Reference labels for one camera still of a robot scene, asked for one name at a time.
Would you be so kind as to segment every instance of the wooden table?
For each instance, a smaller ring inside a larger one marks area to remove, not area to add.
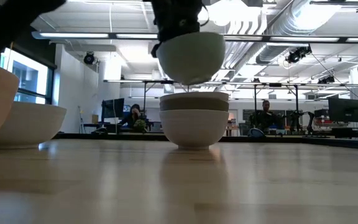
[[[0,224],[358,223],[358,150],[50,141],[0,151]]]

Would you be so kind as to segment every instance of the person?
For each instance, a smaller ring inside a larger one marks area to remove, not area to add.
[[[262,102],[262,111],[259,111],[255,116],[256,127],[261,131],[267,133],[269,131],[269,127],[272,125],[282,126],[282,122],[280,122],[280,118],[275,115],[273,112],[269,111],[270,102],[268,100],[264,100]]]
[[[131,106],[131,113],[126,116],[119,124],[124,125],[128,124],[128,127],[133,128],[135,122],[138,119],[141,119],[142,114],[140,113],[140,106],[138,104],[134,104]]]

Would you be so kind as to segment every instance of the computer monitor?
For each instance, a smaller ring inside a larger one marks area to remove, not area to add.
[[[124,99],[102,101],[102,118],[122,118],[124,116]]]
[[[358,100],[328,98],[331,121],[358,122]]]

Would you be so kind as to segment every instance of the air duct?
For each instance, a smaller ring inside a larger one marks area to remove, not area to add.
[[[294,0],[290,7],[266,30],[267,35],[310,35],[325,24],[340,6],[319,6],[311,0]],[[245,63],[268,64],[281,55],[288,47],[254,44],[244,58]]]

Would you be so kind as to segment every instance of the woman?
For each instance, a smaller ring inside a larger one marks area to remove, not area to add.
[[[126,116],[119,124],[128,124],[128,127],[133,128],[135,122],[138,119],[141,119],[141,113],[140,113],[140,106],[137,104],[134,104],[131,106],[131,113],[130,115]]]

